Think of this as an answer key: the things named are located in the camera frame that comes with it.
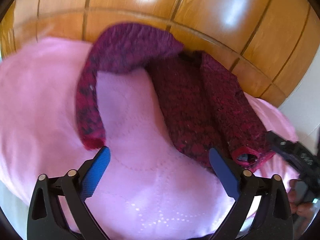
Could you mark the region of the person's right hand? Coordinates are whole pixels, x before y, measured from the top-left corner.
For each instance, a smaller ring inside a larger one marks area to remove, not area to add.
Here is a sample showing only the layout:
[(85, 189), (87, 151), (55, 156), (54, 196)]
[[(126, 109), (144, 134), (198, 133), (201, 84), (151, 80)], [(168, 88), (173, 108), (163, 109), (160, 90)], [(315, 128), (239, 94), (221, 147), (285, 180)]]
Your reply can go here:
[(298, 180), (297, 179), (291, 179), (289, 181), (290, 190), (287, 193), (289, 204), (291, 208), (292, 214), (297, 214), (299, 217), (304, 218), (304, 221), (309, 224), (311, 220), (314, 217), (314, 207), (313, 203), (306, 202), (306, 203), (300, 203), (296, 204), (297, 200), (297, 192), (296, 192), (296, 184)]

